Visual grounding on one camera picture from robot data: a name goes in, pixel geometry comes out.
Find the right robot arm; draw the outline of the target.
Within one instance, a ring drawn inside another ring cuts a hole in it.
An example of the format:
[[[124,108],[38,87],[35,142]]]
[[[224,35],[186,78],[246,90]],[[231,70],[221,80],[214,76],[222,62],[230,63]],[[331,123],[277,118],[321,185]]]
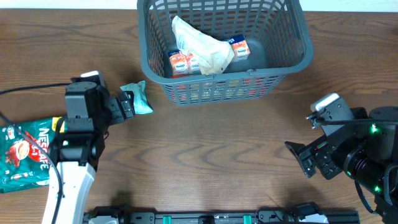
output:
[[[310,144],[285,142],[306,177],[330,180],[345,173],[358,195],[383,223],[397,223],[397,107],[329,106],[308,115],[324,134]]]

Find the beige brown snack bag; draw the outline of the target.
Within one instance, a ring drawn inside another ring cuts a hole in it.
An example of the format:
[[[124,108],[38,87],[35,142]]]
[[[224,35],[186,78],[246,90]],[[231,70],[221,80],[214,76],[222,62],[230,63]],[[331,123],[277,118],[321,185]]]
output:
[[[235,56],[230,43],[196,30],[178,16],[172,20],[172,31],[177,48],[195,57],[202,75],[223,73]]]

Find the orange tissue multipack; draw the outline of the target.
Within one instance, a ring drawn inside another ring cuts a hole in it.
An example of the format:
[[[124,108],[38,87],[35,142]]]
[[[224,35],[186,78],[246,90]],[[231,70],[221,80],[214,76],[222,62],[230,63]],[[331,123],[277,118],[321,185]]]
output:
[[[245,37],[240,34],[226,39],[232,46],[234,57],[231,63],[246,60],[251,51]],[[168,53],[169,62],[172,67],[171,78],[181,78],[190,75],[201,75],[197,59],[192,53],[185,55],[180,50],[173,50]]]

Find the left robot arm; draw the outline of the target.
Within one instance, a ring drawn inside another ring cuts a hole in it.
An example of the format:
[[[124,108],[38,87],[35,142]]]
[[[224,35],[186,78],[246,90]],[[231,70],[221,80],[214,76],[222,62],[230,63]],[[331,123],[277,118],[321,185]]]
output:
[[[82,223],[105,135],[135,115],[132,94],[112,97],[101,75],[72,78],[65,92],[67,114],[50,143],[52,166],[43,223]]]

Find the light green snack packet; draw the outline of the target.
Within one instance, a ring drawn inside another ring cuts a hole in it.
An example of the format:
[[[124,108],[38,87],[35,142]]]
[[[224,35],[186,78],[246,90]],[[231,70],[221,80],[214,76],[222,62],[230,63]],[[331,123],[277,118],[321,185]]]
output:
[[[120,87],[122,91],[131,91],[133,94],[133,106],[135,114],[150,114],[154,110],[150,106],[145,93],[146,81],[142,80],[138,83],[129,83]]]

